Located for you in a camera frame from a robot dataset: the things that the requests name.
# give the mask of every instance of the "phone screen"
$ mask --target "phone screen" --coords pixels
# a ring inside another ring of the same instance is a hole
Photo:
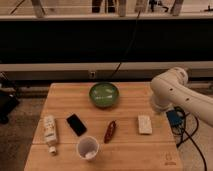
[[[73,114],[67,118],[67,122],[78,136],[81,136],[87,130],[76,114]]]

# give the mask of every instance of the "wooden table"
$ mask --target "wooden table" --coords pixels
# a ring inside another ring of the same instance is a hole
[[[114,83],[120,92],[117,105],[96,108],[88,93],[94,83],[54,83],[51,85],[41,119],[35,132],[25,171],[139,171],[182,170],[174,138],[165,115],[154,114],[150,108],[149,83]],[[86,162],[76,153],[79,137],[66,118],[76,113],[87,127],[83,135],[91,135],[100,143],[93,162]],[[43,117],[56,118],[59,144],[58,155],[51,156],[43,140]],[[153,134],[138,134],[137,116],[151,116]],[[116,120],[117,130],[109,144],[103,137],[110,121]]]

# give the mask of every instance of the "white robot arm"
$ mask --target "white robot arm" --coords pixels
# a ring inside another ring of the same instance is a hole
[[[178,105],[213,127],[213,98],[185,87],[188,74],[182,68],[172,68],[151,81],[151,106],[157,112]]]

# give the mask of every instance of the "green bowl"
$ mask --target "green bowl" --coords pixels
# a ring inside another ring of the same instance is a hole
[[[111,83],[97,83],[90,89],[89,97],[95,106],[106,108],[117,102],[119,91]]]

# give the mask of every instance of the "brown toy food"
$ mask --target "brown toy food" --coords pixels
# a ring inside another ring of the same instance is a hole
[[[115,129],[116,129],[115,121],[110,122],[104,136],[104,143],[108,143],[112,139],[113,134],[115,133]]]

